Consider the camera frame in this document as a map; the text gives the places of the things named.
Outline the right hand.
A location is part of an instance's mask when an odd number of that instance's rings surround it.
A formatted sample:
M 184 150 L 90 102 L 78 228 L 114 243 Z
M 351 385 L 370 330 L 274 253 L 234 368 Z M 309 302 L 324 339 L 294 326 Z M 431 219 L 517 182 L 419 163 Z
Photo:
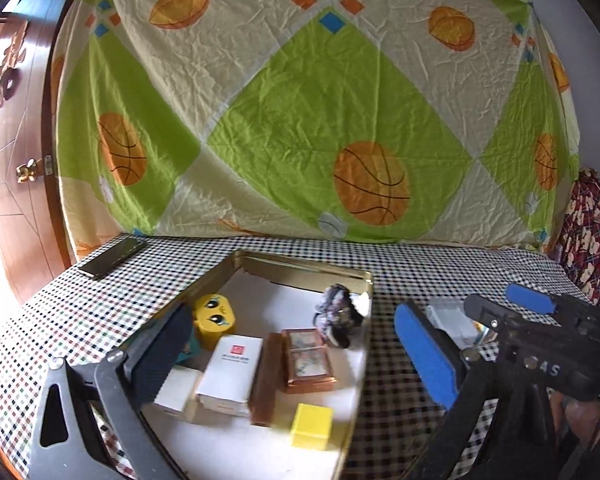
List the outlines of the right hand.
M 570 429 L 583 445 L 595 446 L 600 440 L 600 402 L 581 402 L 554 391 L 550 410 L 558 436 Z

